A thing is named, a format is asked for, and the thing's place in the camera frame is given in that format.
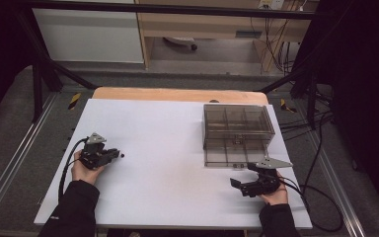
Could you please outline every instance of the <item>person's right hand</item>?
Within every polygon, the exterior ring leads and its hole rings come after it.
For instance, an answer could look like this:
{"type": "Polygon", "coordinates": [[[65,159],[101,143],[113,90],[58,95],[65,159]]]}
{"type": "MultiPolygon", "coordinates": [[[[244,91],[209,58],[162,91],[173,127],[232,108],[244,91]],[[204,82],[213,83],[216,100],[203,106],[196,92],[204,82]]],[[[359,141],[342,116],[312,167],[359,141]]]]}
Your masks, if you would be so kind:
{"type": "Polygon", "coordinates": [[[97,181],[98,176],[104,170],[104,166],[98,167],[95,170],[90,170],[86,168],[81,161],[79,161],[79,157],[81,155],[82,150],[75,152],[75,162],[73,163],[72,171],[72,180],[73,181],[85,181],[91,185],[94,185],[97,181]]]}
{"type": "MultiPolygon", "coordinates": [[[[277,171],[279,179],[283,181],[282,176],[277,171]]],[[[288,203],[288,193],[285,184],[280,183],[278,189],[270,195],[261,195],[260,196],[266,204],[275,205],[275,204],[287,204],[288,203]]]]}

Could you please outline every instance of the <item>black sleeve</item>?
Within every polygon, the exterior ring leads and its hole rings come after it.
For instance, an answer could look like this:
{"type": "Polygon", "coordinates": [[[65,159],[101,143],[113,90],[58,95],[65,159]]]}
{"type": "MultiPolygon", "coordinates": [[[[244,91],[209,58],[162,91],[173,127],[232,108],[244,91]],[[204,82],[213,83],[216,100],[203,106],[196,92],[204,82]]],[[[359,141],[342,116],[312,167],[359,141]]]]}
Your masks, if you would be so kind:
{"type": "Polygon", "coordinates": [[[72,181],[38,237],[95,236],[95,207],[99,196],[93,185],[72,181]]]}
{"type": "Polygon", "coordinates": [[[289,204],[267,204],[260,213],[266,237],[299,237],[289,204]]]}

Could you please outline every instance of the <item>transparent storage box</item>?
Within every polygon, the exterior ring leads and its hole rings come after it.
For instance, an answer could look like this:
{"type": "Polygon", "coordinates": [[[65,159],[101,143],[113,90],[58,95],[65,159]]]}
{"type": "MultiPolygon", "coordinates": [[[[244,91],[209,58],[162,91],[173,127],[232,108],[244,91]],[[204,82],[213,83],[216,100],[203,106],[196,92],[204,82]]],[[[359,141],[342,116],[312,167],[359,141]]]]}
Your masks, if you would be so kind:
{"type": "Polygon", "coordinates": [[[204,105],[205,166],[244,168],[259,162],[275,132],[266,107],[204,105]]]}

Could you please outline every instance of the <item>person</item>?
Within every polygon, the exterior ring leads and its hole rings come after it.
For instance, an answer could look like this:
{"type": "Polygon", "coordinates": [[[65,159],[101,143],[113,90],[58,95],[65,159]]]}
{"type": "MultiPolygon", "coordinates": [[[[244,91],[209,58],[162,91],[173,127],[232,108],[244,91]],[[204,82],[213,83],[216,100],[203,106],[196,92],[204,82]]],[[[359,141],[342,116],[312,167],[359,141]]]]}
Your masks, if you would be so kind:
{"type": "MultiPolygon", "coordinates": [[[[78,160],[80,154],[81,150],[77,151],[74,154],[74,159],[78,160]]],[[[97,206],[100,192],[94,184],[103,170],[104,167],[89,170],[81,162],[76,161],[73,163],[71,169],[72,182],[41,229],[38,237],[95,236],[95,207],[97,206]]],[[[287,189],[284,184],[281,184],[273,194],[260,197],[265,201],[265,207],[260,213],[260,221],[265,237],[300,236],[294,226],[294,219],[288,204],[287,189]]]]}

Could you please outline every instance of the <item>yellow and black tape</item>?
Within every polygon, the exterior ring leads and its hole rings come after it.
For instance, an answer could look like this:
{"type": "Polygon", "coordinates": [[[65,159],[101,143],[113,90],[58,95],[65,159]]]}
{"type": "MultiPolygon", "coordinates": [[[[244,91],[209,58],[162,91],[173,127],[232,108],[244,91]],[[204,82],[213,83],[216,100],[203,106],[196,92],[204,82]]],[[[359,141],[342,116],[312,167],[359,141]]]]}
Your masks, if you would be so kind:
{"type": "Polygon", "coordinates": [[[284,99],[281,99],[281,109],[284,110],[284,111],[290,111],[292,113],[297,113],[296,109],[289,108],[289,107],[287,107],[287,105],[285,105],[285,100],[284,99]]]}
{"type": "Polygon", "coordinates": [[[76,93],[72,97],[72,100],[70,101],[69,107],[67,108],[67,110],[72,111],[73,109],[75,109],[76,103],[78,103],[80,97],[81,97],[81,94],[80,93],[76,93]]]}

